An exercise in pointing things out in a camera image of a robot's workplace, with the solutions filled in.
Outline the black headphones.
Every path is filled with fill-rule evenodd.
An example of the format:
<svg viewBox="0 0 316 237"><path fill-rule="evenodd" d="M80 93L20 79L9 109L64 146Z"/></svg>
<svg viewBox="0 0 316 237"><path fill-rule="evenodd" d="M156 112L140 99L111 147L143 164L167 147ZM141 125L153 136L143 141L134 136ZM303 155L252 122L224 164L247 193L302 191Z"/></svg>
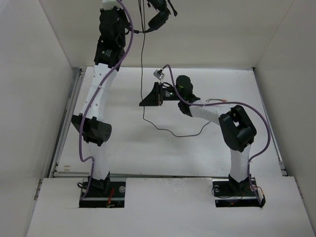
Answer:
<svg viewBox="0 0 316 237"><path fill-rule="evenodd" d="M176 17L177 10L174 8L170 0L148 0L148 7L153 7L158 13L148 22L149 28L147 30L134 30L136 34L147 34L157 31L169 19L169 15L173 13Z"/></svg>

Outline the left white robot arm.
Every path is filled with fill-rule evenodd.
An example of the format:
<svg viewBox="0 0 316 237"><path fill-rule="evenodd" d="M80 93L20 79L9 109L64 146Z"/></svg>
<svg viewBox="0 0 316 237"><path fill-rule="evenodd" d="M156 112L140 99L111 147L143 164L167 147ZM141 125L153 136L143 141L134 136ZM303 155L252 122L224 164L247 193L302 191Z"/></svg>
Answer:
<svg viewBox="0 0 316 237"><path fill-rule="evenodd" d="M109 193L110 170L105 157L105 144L112 126L105 121L105 106L110 88L120 65L131 48L126 43L125 30L131 27L125 11L117 6L100 11L100 37L94 58L92 83L78 115L71 122L79 132L79 159L91 161L88 181L79 185L89 192L105 196Z"/></svg>

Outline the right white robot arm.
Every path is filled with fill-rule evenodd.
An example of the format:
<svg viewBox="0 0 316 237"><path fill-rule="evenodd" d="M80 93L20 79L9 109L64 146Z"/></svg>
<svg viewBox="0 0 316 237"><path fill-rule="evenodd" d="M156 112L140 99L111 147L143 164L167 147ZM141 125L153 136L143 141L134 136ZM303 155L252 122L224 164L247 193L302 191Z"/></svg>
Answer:
<svg viewBox="0 0 316 237"><path fill-rule="evenodd" d="M231 152L231 170L228 175L229 189L239 195L250 185L248 160L251 144L257 134L256 128L245 109L236 105L193 106L179 99L181 96L187 103L200 103L200 98L193 94L193 85L188 76L177 77L175 86L163 86L155 82L152 91L139 103L140 107L161 106L163 101L178 101L179 110L193 118L204 119L220 126L223 139Z"/></svg>

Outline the front aluminium rail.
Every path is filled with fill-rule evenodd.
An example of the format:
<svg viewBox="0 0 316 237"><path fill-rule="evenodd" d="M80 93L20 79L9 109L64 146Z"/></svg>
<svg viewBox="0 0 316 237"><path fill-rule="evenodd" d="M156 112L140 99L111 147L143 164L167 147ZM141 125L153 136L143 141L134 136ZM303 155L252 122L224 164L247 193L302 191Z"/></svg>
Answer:
<svg viewBox="0 0 316 237"><path fill-rule="evenodd" d="M145 174L118 174L111 173L111 177L125 177L125 178L215 178L228 179L228 176L186 176L186 175L145 175Z"/></svg>

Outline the aluminium rail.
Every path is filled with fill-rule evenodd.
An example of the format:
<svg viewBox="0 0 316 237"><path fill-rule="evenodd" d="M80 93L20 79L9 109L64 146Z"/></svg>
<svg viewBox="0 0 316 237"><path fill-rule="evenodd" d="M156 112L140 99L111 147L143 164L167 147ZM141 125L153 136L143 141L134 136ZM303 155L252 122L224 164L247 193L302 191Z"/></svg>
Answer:
<svg viewBox="0 0 316 237"><path fill-rule="evenodd" d="M48 164L48 168L47 168L46 174L44 175L44 178L54 177L56 167L59 164L59 160L61 158L62 151L65 146L69 127L71 124L71 118L74 113L76 103L79 97L80 89L82 86L82 82L83 82L82 76L85 74L85 70L79 67L73 67L72 70L73 70L72 82L71 82L70 89L68 92L67 101L64 108L61 123L59 126L52 157Z"/></svg>
<svg viewBox="0 0 316 237"><path fill-rule="evenodd" d="M145 174L118 174L111 173L111 177L125 177L125 178L215 178L228 179L228 176L186 176L186 175L145 175Z"/></svg>

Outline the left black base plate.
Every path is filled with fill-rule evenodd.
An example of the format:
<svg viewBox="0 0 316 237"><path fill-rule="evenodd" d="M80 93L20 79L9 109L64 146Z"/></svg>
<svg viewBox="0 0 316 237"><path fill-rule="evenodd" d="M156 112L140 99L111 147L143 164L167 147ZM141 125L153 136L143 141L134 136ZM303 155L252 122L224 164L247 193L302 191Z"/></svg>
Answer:
<svg viewBox="0 0 316 237"><path fill-rule="evenodd" d="M79 208L124 208L126 179L112 178L105 186L97 187L97 181L92 180L88 193L87 181L78 183L81 188Z"/></svg>

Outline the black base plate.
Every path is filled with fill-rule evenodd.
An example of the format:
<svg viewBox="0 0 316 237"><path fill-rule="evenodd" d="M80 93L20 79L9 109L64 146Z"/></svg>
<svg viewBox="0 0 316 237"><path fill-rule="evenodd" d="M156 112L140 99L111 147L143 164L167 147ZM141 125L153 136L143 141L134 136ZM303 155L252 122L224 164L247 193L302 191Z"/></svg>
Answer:
<svg viewBox="0 0 316 237"><path fill-rule="evenodd" d="M78 183L81 188L79 208L124 208L126 179L112 178L105 186L97 187L97 181L92 180L88 193L87 181Z"/></svg>
<svg viewBox="0 0 316 237"><path fill-rule="evenodd" d="M228 179L212 180L211 192L214 196L215 206L224 207L259 207L266 204L265 194L261 187L257 186L255 179L252 179L252 185L248 182L241 191L233 191L229 186Z"/></svg>

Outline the left aluminium rail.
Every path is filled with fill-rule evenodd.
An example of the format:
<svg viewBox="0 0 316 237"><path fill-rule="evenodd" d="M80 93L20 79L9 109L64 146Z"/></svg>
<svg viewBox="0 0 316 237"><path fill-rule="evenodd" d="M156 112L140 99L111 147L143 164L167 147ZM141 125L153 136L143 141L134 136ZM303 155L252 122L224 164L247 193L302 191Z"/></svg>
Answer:
<svg viewBox="0 0 316 237"><path fill-rule="evenodd" d="M47 168L46 174L44 175L44 178L54 177L56 167L59 164L59 160L61 158L62 151L65 146L69 127L71 124L71 118L74 113L76 103L79 97L80 89L82 86L82 82L83 82L82 76L85 74L85 70L79 67L73 67L72 70L73 70L72 82L71 82L70 89L68 92L67 101L64 108L61 123L59 126L52 157L48 164L48 168Z"/></svg>

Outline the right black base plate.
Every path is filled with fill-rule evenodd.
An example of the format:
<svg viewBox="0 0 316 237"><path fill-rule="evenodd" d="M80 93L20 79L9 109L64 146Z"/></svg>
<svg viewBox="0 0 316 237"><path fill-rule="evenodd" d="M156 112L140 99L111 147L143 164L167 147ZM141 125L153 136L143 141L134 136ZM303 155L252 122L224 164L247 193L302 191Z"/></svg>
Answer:
<svg viewBox="0 0 316 237"><path fill-rule="evenodd" d="M214 196L215 206L224 207L259 207L266 204L265 194L261 187L257 186L255 179L252 179L252 185L248 182L241 191L233 191L229 186L228 179L212 180L211 192Z"/></svg>

